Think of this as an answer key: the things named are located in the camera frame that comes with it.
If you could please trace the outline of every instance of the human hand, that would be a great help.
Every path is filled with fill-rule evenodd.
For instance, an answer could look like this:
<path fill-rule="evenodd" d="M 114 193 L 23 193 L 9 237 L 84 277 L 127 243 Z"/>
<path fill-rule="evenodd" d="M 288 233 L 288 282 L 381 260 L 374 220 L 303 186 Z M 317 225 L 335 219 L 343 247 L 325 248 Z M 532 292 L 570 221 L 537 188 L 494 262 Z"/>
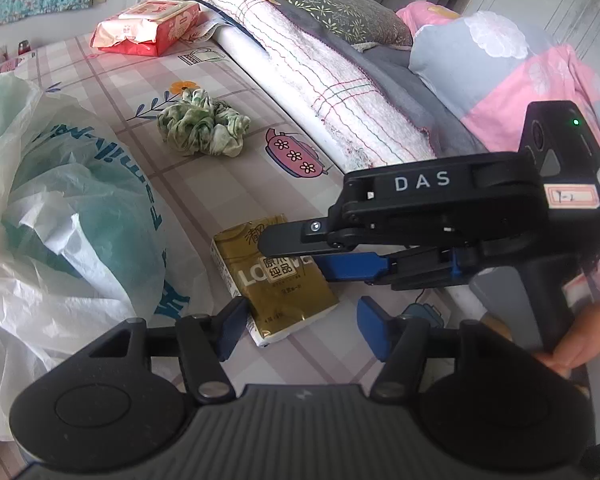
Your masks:
<path fill-rule="evenodd" d="M 573 368 L 600 354 L 600 303 L 586 307 L 553 354 L 536 357 L 557 374 L 568 377 Z"/>

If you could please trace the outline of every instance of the green floral pillow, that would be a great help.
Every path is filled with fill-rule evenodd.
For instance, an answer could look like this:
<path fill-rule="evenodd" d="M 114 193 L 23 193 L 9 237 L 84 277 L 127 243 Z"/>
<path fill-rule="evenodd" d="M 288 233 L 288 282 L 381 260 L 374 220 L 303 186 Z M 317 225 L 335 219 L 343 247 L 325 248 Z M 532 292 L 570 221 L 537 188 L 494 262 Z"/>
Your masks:
<path fill-rule="evenodd" d="M 369 41 L 381 44 L 413 44 L 405 23 L 391 9 L 373 0 L 285 1 L 306 10 L 325 28 L 349 44 Z"/>

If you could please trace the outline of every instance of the white plastic bag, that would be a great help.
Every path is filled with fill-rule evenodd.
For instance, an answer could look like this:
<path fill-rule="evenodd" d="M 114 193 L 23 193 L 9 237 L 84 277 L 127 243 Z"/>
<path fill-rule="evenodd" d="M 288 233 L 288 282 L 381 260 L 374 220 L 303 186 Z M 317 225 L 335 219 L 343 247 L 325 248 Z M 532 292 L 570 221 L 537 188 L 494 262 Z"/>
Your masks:
<path fill-rule="evenodd" d="M 0 440 L 17 393 L 118 322 L 212 307 L 199 256 L 109 126 L 0 75 Z"/>

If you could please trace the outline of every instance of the red wipes package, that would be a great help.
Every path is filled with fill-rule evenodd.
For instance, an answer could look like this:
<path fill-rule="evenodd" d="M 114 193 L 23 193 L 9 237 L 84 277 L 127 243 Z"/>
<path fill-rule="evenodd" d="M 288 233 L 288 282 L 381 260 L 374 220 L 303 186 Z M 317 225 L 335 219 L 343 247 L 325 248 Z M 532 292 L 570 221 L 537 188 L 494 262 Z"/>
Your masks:
<path fill-rule="evenodd" d="M 91 46 L 119 54 L 160 56 L 196 23 L 199 13 L 195 2 L 145 0 L 100 22 Z"/>

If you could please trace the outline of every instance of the ribbed black surface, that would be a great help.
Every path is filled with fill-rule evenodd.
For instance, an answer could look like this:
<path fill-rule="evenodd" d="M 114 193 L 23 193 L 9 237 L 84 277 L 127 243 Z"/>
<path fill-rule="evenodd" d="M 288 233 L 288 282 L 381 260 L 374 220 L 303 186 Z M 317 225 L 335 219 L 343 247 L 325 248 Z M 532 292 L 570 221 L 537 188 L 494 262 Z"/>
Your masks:
<path fill-rule="evenodd" d="M 357 385 L 248 386 L 199 410 L 181 439 L 142 465 L 79 476 L 35 465 L 23 480 L 582 480 L 573 470 L 500 475 L 457 462 L 409 413 L 366 399 Z"/>

